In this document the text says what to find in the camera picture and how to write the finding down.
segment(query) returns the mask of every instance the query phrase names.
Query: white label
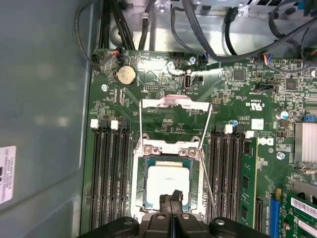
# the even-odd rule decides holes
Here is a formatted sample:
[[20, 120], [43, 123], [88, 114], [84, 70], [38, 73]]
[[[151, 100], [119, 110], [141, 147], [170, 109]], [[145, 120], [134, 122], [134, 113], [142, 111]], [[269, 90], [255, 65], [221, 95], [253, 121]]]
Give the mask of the white label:
[[13, 197], [16, 146], [0, 148], [0, 204]]
[[265, 104], [264, 103], [246, 103], [247, 107], [251, 107], [252, 111], [262, 111]]
[[317, 237], [317, 230], [315, 230], [313, 227], [307, 225], [305, 222], [302, 222], [301, 220], [298, 220], [298, 226], [310, 233], [311, 235]]
[[266, 138], [262, 137], [262, 138], [260, 138], [258, 140], [258, 144], [259, 145], [270, 145], [270, 146], [273, 146], [274, 145], [274, 139], [273, 138], [266, 139]]
[[252, 119], [251, 120], [251, 129], [252, 130], [263, 130], [264, 129], [264, 120], [263, 119]]
[[317, 218], [317, 209], [306, 205], [305, 203], [302, 203], [294, 198], [291, 198], [291, 204], [293, 207], [296, 207], [297, 209], [307, 213], [308, 215], [311, 215], [314, 218]]

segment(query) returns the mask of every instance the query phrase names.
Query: wire bundle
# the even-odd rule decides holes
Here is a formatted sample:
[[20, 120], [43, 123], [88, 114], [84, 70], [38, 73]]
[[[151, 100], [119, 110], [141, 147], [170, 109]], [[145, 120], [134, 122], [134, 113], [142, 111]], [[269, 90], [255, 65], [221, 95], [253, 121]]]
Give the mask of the wire bundle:
[[199, 25], [199, 22], [195, 16], [195, 11], [194, 11], [194, 8], [192, 6], [191, 0], [182, 0], [182, 3], [184, 5], [184, 9], [185, 9], [187, 18], [189, 20], [189, 23], [191, 25], [191, 28], [192, 28], [197, 40], [202, 45], [202, 47], [204, 49], [206, 49], [206, 51], [208, 52], [208, 54], [210, 55], [210, 57], [212, 59], [214, 59], [218, 62], [222, 62], [222, 63], [236, 62], [236, 61], [244, 60], [246, 58], [251, 58], [254, 56], [264, 54], [265, 52], [269, 52], [269, 51], [273, 50], [274, 48], [280, 46], [281, 44], [283, 44], [287, 40], [291, 39], [293, 36], [295, 36], [299, 32], [304, 31], [308, 27], [311, 27], [317, 23], [317, 18], [313, 18], [310, 21], [306, 22], [305, 24], [301, 25], [300, 27], [296, 28], [292, 32], [288, 33], [287, 35], [283, 36], [282, 38], [278, 39], [277, 41], [275, 41], [275, 42], [273, 42], [265, 47], [262, 47], [258, 50], [255, 50], [255, 51], [252, 51], [252, 52], [249, 52], [246, 54], [238, 55], [238, 56], [222, 57], [222, 56], [218, 56], [215, 54], [215, 52], [211, 48], [208, 40], [204, 36], [204, 33], [203, 33], [203, 31]]

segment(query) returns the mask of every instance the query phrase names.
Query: metal retention bracket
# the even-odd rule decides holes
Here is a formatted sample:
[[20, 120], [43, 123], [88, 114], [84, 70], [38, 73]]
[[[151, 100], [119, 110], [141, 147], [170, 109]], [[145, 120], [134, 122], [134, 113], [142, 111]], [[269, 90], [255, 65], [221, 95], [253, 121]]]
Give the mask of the metal retention bracket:
[[208, 112], [207, 120], [204, 126], [204, 133], [202, 138], [200, 139], [199, 145], [197, 149], [201, 149], [204, 143], [204, 138], [206, 136], [208, 124], [211, 117], [212, 112], [212, 104], [206, 102], [194, 102], [188, 96], [185, 95], [166, 95], [161, 99], [142, 99], [139, 102], [139, 115], [140, 115], [140, 144], [143, 149], [143, 125], [142, 125], [142, 109], [153, 107], [153, 108], [167, 108], [170, 106], [180, 105], [183, 109], [192, 109], [192, 110], [202, 110], [204, 112]]

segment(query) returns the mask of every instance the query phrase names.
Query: gray metal panel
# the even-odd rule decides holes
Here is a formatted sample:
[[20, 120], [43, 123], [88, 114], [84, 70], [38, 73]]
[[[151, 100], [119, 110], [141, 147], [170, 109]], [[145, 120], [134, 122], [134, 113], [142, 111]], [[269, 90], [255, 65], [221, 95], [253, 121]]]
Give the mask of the gray metal panel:
[[[17, 147], [13, 198], [0, 205], [2, 238], [79, 234], [90, 77], [74, 34], [82, 3], [0, 1], [0, 147]], [[92, 13], [80, 21], [85, 46], [97, 32]]]

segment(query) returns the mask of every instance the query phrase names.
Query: capacitor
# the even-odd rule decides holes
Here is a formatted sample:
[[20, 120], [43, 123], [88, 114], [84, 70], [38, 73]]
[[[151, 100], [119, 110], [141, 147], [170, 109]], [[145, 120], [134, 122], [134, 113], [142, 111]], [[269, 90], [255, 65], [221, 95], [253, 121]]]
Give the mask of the capacitor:
[[229, 123], [233, 126], [237, 126], [238, 125], [238, 121], [237, 120], [230, 120]]
[[279, 120], [288, 119], [288, 112], [287, 111], [279, 111], [276, 114], [276, 118]]

